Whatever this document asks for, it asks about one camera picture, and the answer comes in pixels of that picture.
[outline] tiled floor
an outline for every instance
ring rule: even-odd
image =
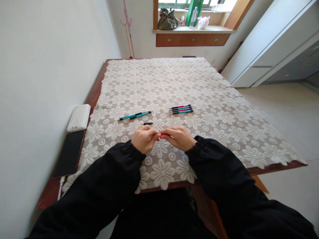
[[[319,94],[298,83],[237,89],[309,166],[260,175],[269,197],[296,209],[319,234]]]

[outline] white cable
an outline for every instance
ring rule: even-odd
[[[58,201],[59,201],[60,198],[61,198],[61,190],[62,190],[62,186],[63,186],[64,180],[65,180],[65,176],[61,177],[59,194],[58,194],[58,196],[57,196],[57,200],[58,200]]]

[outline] pink coat rack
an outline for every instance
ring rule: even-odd
[[[130,30],[130,27],[131,27],[131,25],[132,25],[132,19],[130,18],[130,20],[129,20],[129,16],[127,15],[125,0],[123,0],[123,3],[124,3],[124,14],[125,14],[126,23],[123,24],[123,23],[122,23],[122,20],[120,20],[120,21],[121,21],[121,24],[122,24],[123,26],[125,26],[125,28],[126,28],[126,25],[127,25],[128,28],[129,28],[129,35],[130,35],[131,46],[132,46],[132,53],[133,53],[133,58],[135,58],[134,49],[133,49],[133,42],[132,42],[132,36],[131,36],[131,30]]]

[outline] black sleeve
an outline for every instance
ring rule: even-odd
[[[83,172],[40,215],[29,238],[95,238],[134,195],[146,155],[118,143]]]
[[[229,238],[318,238],[300,213],[267,199],[231,150],[213,139],[195,139],[186,152],[189,163],[216,201]]]

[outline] wooden drawer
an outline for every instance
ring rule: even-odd
[[[205,46],[223,46],[225,45],[230,34],[204,34],[205,37]]]
[[[156,47],[223,46],[230,34],[156,34]]]
[[[180,46],[202,46],[206,34],[182,34]]]
[[[182,34],[156,34],[156,46],[180,46]]]

